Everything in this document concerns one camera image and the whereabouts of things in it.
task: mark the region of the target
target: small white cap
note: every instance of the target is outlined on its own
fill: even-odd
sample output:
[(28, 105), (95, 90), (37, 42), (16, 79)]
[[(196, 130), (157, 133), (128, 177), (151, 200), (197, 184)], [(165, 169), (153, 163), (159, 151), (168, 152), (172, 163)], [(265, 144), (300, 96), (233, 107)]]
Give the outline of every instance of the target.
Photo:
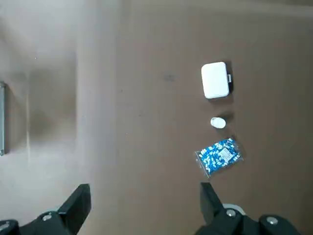
[(221, 117), (213, 117), (211, 125), (218, 129), (223, 129), (226, 126), (226, 121)]

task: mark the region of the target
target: bolt head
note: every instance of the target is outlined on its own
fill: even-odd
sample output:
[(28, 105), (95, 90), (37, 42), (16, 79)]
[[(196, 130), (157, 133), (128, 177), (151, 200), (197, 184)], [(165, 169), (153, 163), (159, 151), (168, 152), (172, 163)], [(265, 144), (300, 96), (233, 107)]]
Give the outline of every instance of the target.
[(229, 216), (229, 217), (234, 217), (236, 215), (236, 212), (232, 209), (229, 209), (226, 211), (226, 214)]
[(51, 218), (52, 218), (51, 213), (46, 214), (46, 215), (43, 217), (43, 221), (47, 221), (47, 220), (49, 220), (49, 219), (51, 219)]
[(2, 230), (7, 229), (8, 227), (10, 227), (9, 221), (7, 221), (5, 224), (0, 225), (0, 233)]
[(270, 223), (271, 225), (276, 225), (278, 223), (278, 220), (275, 217), (269, 216), (266, 218), (266, 221)]

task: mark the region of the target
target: white surface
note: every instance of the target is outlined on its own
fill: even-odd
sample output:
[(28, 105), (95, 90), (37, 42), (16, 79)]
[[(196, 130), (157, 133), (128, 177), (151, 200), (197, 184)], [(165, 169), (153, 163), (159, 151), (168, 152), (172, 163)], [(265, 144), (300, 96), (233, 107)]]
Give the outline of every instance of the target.
[(221, 117), (213, 117), (211, 125), (218, 129), (223, 129), (226, 126), (226, 121)]
[(225, 97), (229, 94), (226, 64), (206, 64), (201, 69), (204, 96), (207, 99)]

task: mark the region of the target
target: plastic bag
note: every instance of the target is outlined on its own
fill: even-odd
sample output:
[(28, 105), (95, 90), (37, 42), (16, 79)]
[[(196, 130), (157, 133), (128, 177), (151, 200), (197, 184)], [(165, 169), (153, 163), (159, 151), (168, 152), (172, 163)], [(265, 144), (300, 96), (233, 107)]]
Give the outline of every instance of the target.
[(243, 160), (238, 144), (232, 138), (219, 141), (201, 151), (196, 151), (195, 154), (208, 177), (222, 168)]

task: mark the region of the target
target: brown table surface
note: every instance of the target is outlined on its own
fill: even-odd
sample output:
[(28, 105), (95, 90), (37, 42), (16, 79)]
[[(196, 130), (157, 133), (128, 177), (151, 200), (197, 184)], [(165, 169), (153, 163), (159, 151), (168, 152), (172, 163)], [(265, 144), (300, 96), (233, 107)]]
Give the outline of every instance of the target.
[[(9, 131), (30, 122), (19, 150), (0, 159), (1, 198), (11, 197), (1, 218), (30, 221), (89, 182), (81, 234), (192, 234), (207, 181), (193, 152), (227, 136), (209, 120), (228, 114), (245, 160), (210, 179), (222, 202), (311, 234), (312, 12), (253, 1), (86, 3), (70, 62), (32, 69), (26, 108), (9, 111)], [(234, 90), (209, 101), (201, 67), (217, 61)], [(18, 82), (6, 82), (17, 107)]]

